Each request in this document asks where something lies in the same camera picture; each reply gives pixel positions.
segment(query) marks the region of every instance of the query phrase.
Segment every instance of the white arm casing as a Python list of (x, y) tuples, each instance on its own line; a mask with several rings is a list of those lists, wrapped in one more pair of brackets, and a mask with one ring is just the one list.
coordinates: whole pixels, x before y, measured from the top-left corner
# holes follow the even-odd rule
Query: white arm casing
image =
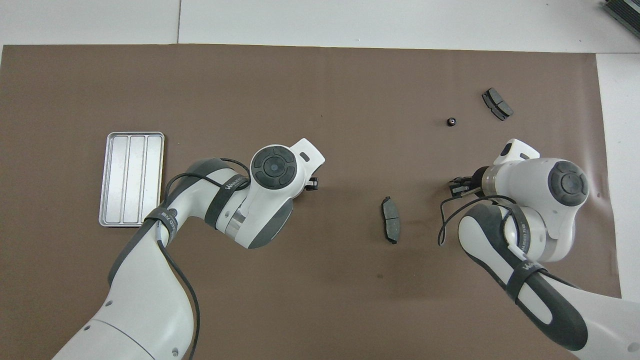
[(304, 190), (323, 163), (322, 154), (304, 138), (292, 147), (270, 145), (260, 149), (251, 160), (249, 193), (235, 214), (242, 219), (241, 226), (236, 234), (227, 234), (248, 249), (271, 241), (293, 210), (291, 200)]
[[(458, 234), (465, 252), (504, 289), (517, 256), (496, 233), (506, 211), (476, 205), (460, 221)], [(573, 288), (536, 273), (522, 286), (516, 305), (551, 340), (582, 360), (640, 359), (640, 304)]]
[[(511, 197), (519, 206), (537, 211), (547, 229), (547, 251), (540, 261), (558, 261), (571, 250), (575, 214), (586, 201), (589, 188), (578, 166), (562, 159), (539, 157), (537, 151), (520, 140), (509, 140), (494, 165), (485, 171), (482, 189), (486, 195)], [(558, 185), (557, 192), (564, 193), (567, 188), (577, 193), (554, 195), (552, 183)]]
[[(253, 178), (249, 187), (237, 190), (246, 178), (220, 159), (193, 164), (188, 172), (206, 176), (223, 187), (198, 177), (182, 178), (161, 204), (161, 209), (175, 216), (173, 233), (187, 218), (198, 217), (245, 247), (271, 241), (289, 218), (292, 206), (286, 207), (285, 217), (279, 210), (300, 194), (313, 171), (324, 163), (320, 152), (306, 139), (286, 149), (296, 155), (297, 173), (289, 186), (275, 191), (261, 188)], [(301, 153), (308, 156), (308, 161)], [(263, 231), (274, 218), (277, 229)], [(191, 303), (157, 240), (167, 246), (169, 230), (160, 221), (147, 219), (116, 259), (109, 273), (111, 288), (102, 307), (54, 360), (178, 360), (184, 356), (193, 335)]]
[(536, 262), (571, 249), (575, 214), (589, 193), (578, 166), (539, 156), (508, 142), (481, 188), (516, 204), (472, 207), (460, 220), (460, 244), (547, 337), (580, 359), (638, 360), (640, 304), (575, 288)]

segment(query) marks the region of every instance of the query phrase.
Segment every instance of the black cable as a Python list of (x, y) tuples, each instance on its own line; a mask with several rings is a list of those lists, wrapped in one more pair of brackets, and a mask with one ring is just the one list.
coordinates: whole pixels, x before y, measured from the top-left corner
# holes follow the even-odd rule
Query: black cable
[(242, 184), (242, 185), (240, 185), (240, 186), (238, 186), (236, 188), (236, 191), (242, 190), (242, 189), (246, 188), (247, 186), (249, 186), (249, 184), (251, 183), (251, 172), (249, 172), (249, 168), (248, 167), (246, 167), (243, 163), (241, 163), (240, 161), (237, 161), (237, 160), (227, 159), (227, 158), (220, 158), (220, 160), (240, 165), (244, 169), (244, 171), (246, 171), (247, 182)]
[[(441, 205), (444, 204), (445, 202), (453, 200), (453, 199), (455, 199), (455, 197), (443, 201), (441, 203)], [(515, 200), (513, 200), (512, 198), (510, 198), (508, 196), (504, 196), (504, 195), (489, 195), (489, 196), (479, 197), (479, 198), (477, 198), (475, 200), (472, 200), (472, 201), (466, 203), (465, 205), (462, 205), (460, 208), (458, 208), (456, 211), (454, 211), (453, 214), (451, 214), (447, 218), (447, 220), (444, 220), (442, 222), (442, 226), (440, 227), (440, 231), (438, 232), (438, 246), (442, 246), (444, 244), (445, 238), (442, 235), (444, 234), (444, 232), (445, 232), (445, 230), (447, 228), (447, 224), (451, 221), (451, 219), (453, 219), (453, 217), (455, 217), (457, 214), (460, 213), (460, 211), (466, 209), (467, 207), (469, 207), (469, 206), (471, 206), (471, 205), (473, 205), (473, 204), (475, 204), (475, 203), (477, 203), (479, 201), (489, 200), (489, 199), (505, 199), (505, 200), (511, 201), (513, 204), (516, 203)]]
[(169, 265), (171, 265), (171, 267), (175, 270), (178, 276), (180, 276), (180, 278), (182, 279), (182, 282), (184, 282), (184, 284), (187, 286), (187, 289), (189, 289), (189, 292), (191, 293), (191, 298), (193, 299), (193, 305), (196, 308), (196, 331), (193, 337), (193, 345), (191, 346), (191, 353), (189, 355), (189, 360), (192, 360), (193, 354), (196, 351), (196, 345), (198, 345), (198, 335), (200, 335), (200, 306), (198, 305), (198, 297), (196, 296), (196, 292), (191, 286), (191, 283), (189, 282), (189, 280), (187, 280), (187, 277), (184, 275), (182, 270), (180, 270), (180, 268), (178, 267), (178, 264), (176, 264), (173, 261), (173, 259), (171, 258), (171, 255), (169, 255), (169, 253), (166, 251), (166, 248), (162, 244), (162, 240), (158, 240), (157, 244), (158, 244), (158, 247), (160, 248), (160, 251), (162, 252), (162, 255), (164, 255), (166, 262), (169, 263)]
[[(240, 161), (237, 161), (237, 160), (227, 159), (227, 158), (220, 158), (220, 160), (227, 161), (229, 163), (238, 164), (246, 171), (246, 175), (248, 176), (247, 181), (245, 183), (243, 183), (242, 185), (238, 186), (235, 191), (245, 189), (247, 186), (249, 186), (249, 184), (251, 183), (251, 175), (250, 175), (248, 167), (246, 167), (243, 163), (241, 163)], [(173, 185), (173, 183), (176, 180), (180, 179), (181, 177), (185, 177), (185, 176), (193, 176), (193, 177), (197, 177), (197, 178), (202, 179), (202, 180), (206, 180), (206, 181), (212, 183), (213, 185), (216, 185), (218, 188), (221, 188), (223, 186), (219, 182), (211, 179), (210, 177), (207, 177), (207, 176), (204, 176), (204, 175), (201, 175), (201, 174), (197, 174), (195, 172), (183, 172), (181, 174), (178, 174), (178, 175), (172, 177), (171, 180), (169, 180), (167, 182), (166, 186), (164, 187), (164, 196), (166, 197), (169, 194), (169, 190), (171, 189), (171, 185)]]
[(556, 276), (554, 274), (551, 274), (549, 272), (549, 270), (547, 270), (547, 269), (543, 268), (543, 269), (540, 269), (538, 271), (541, 272), (543, 275), (549, 276), (551, 279), (553, 279), (553, 280), (555, 280), (557, 282), (560, 282), (560, 283), (565, 284), (567, 286), (571, 286), (572, 288), (576, 288), (578, 290), (582, 290), (580, 287), (568, 282), (567, 280), (564, 280), (564, 279), (562, 279), (562, 278), (560, 278), (560, 277), (558, 277), (558, 276)]
[[(460, 199), (460, 198), (462, 198), (462, 196), (461, 196), (461, 195), (456, 195), (456, 196), (454, 196), (454, 197), (450, 197), (450, 198), (448, 198), (448, 199), (445, 199), (445, 200), (443, 200), (443, 201), (440, 203), (440, 217), (442, 218), (442, 223), (443, 223), (443, 224), (444, 224), (444, 209), (443, 209), (444, 204), (445, 204), (446, 202), (449, 202), (449, 201), (452, 201), (452, 200), (456, 200), (456, 199)], [(446, 227), (445, 227), (445, 229), (444, 229), (444, 234), (442, 235), (442, 237), (443, 237), (443, 238), (446, 238), (446, 237), (447, 237), (447, 228), (446, 228)]]

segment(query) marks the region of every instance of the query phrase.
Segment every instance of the black control button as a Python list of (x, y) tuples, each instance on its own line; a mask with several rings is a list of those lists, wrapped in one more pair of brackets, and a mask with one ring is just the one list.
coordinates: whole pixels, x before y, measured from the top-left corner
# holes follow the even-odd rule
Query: black control button
[(282, 186), (287, 186), (293, 180), (294, 175), (296, 175), (296, 167), (289, 166), (287, 167), (287, 172), (285, 172), (284, 175), (280, 177), (278, 182)]
[(271, 177), (278, 177), (284, 173), (284, 160), (279, 156), (272, 156), (264, 162), (264, 172)]
[(271, 189), (271, 188), (274, 188), (274, 187), (278, 186), (278, 179), (277, 178), (269, 177), (265, 173), (263, 173), (262, 171), (256, 172), (253, 176), (255, 177), (255, 180), (260, 185), (262, 185), (263, 187), (265, 187), (267, 189)]
[(582, 170), (569, 161), (558, 161), (549, 172), (548, 186), (551, 195), (562, 205), (582, 204), (589, 192), (587, 177)]
[(580, 169), (569, 161), (558, 161), (556, 168), (561, 172), (579, 172)]
[(276, 155), (280, 155), (284, 161), (288, 163), (293, 162), (296, 159), (293, 152), (283, 148), (282, 146), (274, 146), (273, 150)]
[(583, 195), (587, 195), (587, 193), (589, 192), (589, 185), (587, 182), (587, 177), (584, 174), (580, 174), (580, 180), (582, 180), (582, 189), (580, 189), (580, 192)]
[(570, 172), (562, 177), (561, 186), (564, 191), (573, 195), (582, 190), (582, 180), (578, 174)]
[(253, 159), (253, 167), (261, 168), (264, 160), (271, 155), (273, 155), (273, 147), (268, 147), (266, 149), (260, 150), (260, 152), (258, 152)]

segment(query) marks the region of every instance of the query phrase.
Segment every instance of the black brake pad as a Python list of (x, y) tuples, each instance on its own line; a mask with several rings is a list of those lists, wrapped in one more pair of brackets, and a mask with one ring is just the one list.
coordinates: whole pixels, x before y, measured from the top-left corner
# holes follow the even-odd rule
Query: black brake pad
[(500, 120), (505, 121), (508, 117), (513, 115), (513, 109), (507, 104), (507, 102), (498, 94), (494, 88), (490, 88), (482, 94), (482, 99), (486, 104), (486, 107), (491, 109), (491, 112)]
[(382, 217), (385, 220), (385, 236), (387, 240), (392, 244), (398, 243), (400, 215), (396, 204), (388, 196), (382, 200)]

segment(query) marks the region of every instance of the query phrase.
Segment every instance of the white floor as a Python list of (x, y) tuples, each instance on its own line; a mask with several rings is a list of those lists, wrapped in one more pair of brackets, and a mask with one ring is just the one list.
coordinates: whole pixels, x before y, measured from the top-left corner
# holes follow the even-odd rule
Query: white floor
[(0, 0), (0, 44), (257, 44), (598, 53), (623, 298), (640, 302), (640, 39), (599, 0)]

